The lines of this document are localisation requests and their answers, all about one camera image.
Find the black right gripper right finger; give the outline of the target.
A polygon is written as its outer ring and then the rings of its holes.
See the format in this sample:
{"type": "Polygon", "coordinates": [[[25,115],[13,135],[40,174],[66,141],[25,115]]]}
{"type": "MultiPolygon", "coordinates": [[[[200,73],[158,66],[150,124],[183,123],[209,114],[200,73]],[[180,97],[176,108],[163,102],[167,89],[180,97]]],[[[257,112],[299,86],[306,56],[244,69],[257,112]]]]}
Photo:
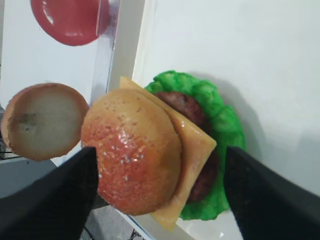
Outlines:
{"type": "Polygon", "coordinates": [[[224,189],[245,240],[318,240],[320,198],[239,147],[228,147],[224,189]]]}

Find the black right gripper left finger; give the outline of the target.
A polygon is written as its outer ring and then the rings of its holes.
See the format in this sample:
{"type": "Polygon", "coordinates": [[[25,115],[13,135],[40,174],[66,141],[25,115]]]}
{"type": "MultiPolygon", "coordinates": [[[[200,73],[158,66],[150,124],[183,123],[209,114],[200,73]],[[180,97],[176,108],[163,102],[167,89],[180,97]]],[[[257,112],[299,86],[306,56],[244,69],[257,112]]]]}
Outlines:
{"type": "Polygon", "coordinates": [[[2,240],[78,240],[98,188],[96,149],[85,147],[30,186],[0,200],[2,240]]]}

